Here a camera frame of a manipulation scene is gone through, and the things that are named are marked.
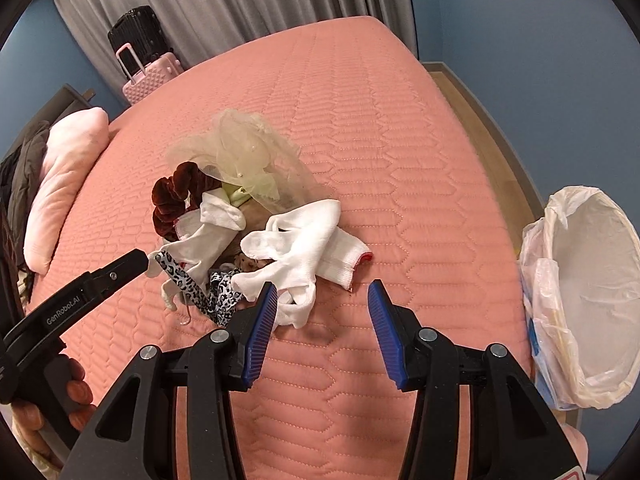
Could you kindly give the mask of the left human hand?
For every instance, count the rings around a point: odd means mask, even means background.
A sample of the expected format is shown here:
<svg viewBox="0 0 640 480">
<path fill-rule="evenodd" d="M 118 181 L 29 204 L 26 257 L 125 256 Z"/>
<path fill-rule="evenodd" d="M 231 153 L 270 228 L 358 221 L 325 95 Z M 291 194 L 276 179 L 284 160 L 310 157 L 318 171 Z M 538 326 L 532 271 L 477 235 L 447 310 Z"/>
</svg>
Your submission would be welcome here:
<svg viewBox="0 0 640 480">
<path fill-rule="evenodd" d="M 36 361 L 18 375 L 11 403 L 16 408 L 38 408 L 32 429 L 36 444 L 42 444 L 53 460 L 65 464 L 79 433 L 96 406 L 80 364 L 58 354 L 52 360 Z"/>
</svg>

